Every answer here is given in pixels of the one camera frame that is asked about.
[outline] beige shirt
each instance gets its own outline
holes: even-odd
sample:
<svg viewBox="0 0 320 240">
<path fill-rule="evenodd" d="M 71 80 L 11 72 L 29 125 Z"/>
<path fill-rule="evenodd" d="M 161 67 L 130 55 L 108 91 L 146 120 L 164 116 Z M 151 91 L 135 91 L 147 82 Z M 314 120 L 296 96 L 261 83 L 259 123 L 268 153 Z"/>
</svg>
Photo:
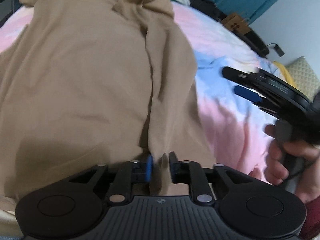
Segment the beige shirt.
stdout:
<svg viewBox="0 0 320 240">
<path fill-rule="evenodd" d="M 193 51 L 170 0 L 20 0 L 34 16 L 0 54 L 0 209 L 97 163 L 167 153 L 211 167 Z"/>
</svg>

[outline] brown box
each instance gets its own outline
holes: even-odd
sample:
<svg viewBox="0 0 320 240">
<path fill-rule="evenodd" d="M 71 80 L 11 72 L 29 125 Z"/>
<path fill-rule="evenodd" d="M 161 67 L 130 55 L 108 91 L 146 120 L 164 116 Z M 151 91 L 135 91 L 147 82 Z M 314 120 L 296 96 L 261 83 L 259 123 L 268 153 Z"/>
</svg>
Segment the brown box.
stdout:
<svg viewBox="0 0 320 240">
<path fill-rule="evenodd" d="M 247 22 L 237 13 L 232 13 L 224 18 L 221 23 L 225 26 L 229 31 L 237 30 L 242 35 L 251 31 Z"/>
</svg>

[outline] finger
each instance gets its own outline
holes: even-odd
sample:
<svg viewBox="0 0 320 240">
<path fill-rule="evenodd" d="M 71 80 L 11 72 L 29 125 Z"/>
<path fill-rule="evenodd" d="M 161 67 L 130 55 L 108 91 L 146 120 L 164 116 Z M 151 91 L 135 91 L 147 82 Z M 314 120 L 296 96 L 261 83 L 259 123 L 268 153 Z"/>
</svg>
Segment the finger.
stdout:
<svg viewBox="0 0 320 240">
<path fill-rule="evenodd" d="M 282 183 L 282 179 L 279 179 L 277 177 L 275 177 L 269 170 L 269 167 L 267 167 L 264 170 L 264 176 L 266 177 L 267 182 L 273 184 L 273 185 L 279 185 L 280 183 Z"/>
<path fill-rule="evenodd" d="M 288 170 L 282 166 L 279 161 L 276 161 L 268 155 L 266 157 L 266 164 L 268 170 L 278 179 L 286 179 L 289 175 Z"/>
<path fill-rule="evenodd" d="M 261 171 L 258 168 L 254 168 L 250 173 L 249 176 L 255 178 L 255 179 L 261 179 L 262 174 Z"/>
<path fill-rule="evenodd" d="M 275 137 L 276 132 L 275 132 L 275 125 L 273 124 L 268 124 L 265 128 L 264 128 L 264 132 L 266 135 L 269 135 L 271 137 Z"/>
<path fill-rule="evenodd" d="M 270 157 L 276 161 L 281 160 L 282 158 L 282 152 L 280 148 L 278 147 L 278 142 L 276 140 L 273 140 L 269 145 L 268 153 Z"/>
<path fill-rule="evenodd" d="M 296 157 L 303 157 L 311 162 L 315 161 L 320 153 L 319 149 L 301 140 L 296 142 L 286 142 L 283 144 L 283 148 L 287 153 Z"/>
</svg>

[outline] pastel bedding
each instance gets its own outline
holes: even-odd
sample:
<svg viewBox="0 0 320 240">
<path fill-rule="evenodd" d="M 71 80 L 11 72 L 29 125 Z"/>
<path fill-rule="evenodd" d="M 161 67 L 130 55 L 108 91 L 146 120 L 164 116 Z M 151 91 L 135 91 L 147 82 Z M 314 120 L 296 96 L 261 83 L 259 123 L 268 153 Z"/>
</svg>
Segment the pastel bedding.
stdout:
<svg viewBox="0 0 320 240">
<path fill-rule="evenodd" d="M 173 8 L 198 63 L 198 108 L 212 154 L 218 163 L 241 172 L 248 174 L 255 167 L 263 171 L 270 141 L 263 129 L 274 118 L 234 95 L 235 84 L 222 78 L 221 69 L 225 65 L 245 72 L 263 68 L 277 76 L 279 70 L 220 23 L 178 3 Z M 33 8 L 22 7 L 10 17 L 0 29 L 0 52 L 14 42 L 32 16 Z"/>
</svg>

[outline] patterned pillow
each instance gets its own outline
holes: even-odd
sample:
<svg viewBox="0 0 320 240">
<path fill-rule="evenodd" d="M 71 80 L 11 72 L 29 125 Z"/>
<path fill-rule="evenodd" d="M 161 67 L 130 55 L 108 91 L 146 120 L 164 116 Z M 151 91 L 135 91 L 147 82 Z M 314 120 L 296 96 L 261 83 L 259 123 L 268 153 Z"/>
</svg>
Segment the patterned pillow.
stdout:
<svg viewBox="0 0 320 240">
<path fill-rule="evenodd" d="M 286 68 L 296 82 L 297 88 L 310 100 L 313 100 L 319 90 L 320 81 L 306 61 L 306 58 L 300 57 L 290 65 L 287 65 Z"/>
</svg>

